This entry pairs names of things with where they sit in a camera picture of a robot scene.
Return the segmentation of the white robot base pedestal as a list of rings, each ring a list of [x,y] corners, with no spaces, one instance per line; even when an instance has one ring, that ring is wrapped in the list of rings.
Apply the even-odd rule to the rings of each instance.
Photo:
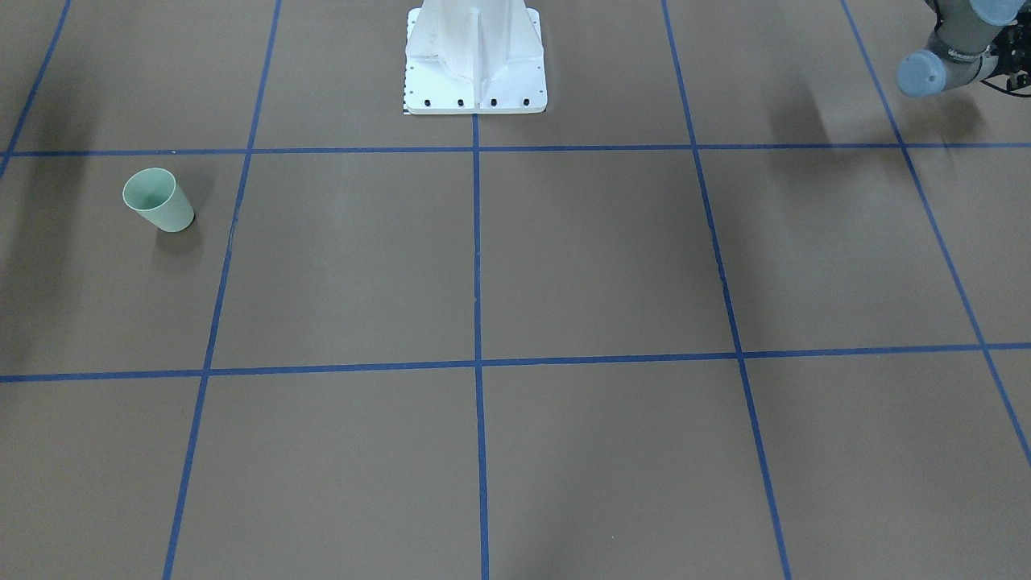
[[[548,107],[540,14],[523,1],[424,1],[406,18],[405,58],[405,114]]]

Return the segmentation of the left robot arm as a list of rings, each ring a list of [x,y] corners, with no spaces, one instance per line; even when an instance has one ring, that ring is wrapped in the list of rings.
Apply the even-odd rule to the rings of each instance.
[[[1030,7],[1027,1],[928,1],[936,18],[925,46],[898,65],[896,86],[907,97],[983,84],[1027,98]]]

